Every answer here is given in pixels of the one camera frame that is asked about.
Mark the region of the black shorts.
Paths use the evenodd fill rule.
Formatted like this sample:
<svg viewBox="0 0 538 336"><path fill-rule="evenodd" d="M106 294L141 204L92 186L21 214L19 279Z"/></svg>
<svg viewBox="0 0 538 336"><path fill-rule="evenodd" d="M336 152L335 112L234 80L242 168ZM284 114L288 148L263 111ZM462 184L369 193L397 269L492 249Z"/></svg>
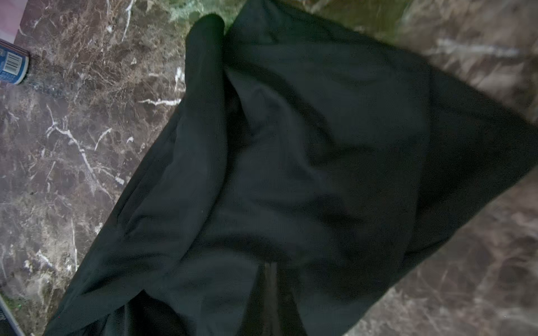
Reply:
<svg viewBox="0 0 538 336"><path fill-rule="evenodd" d="M342 335L537 163L537 128L278 1L186 38L186 92L47 335Z"/></svg>

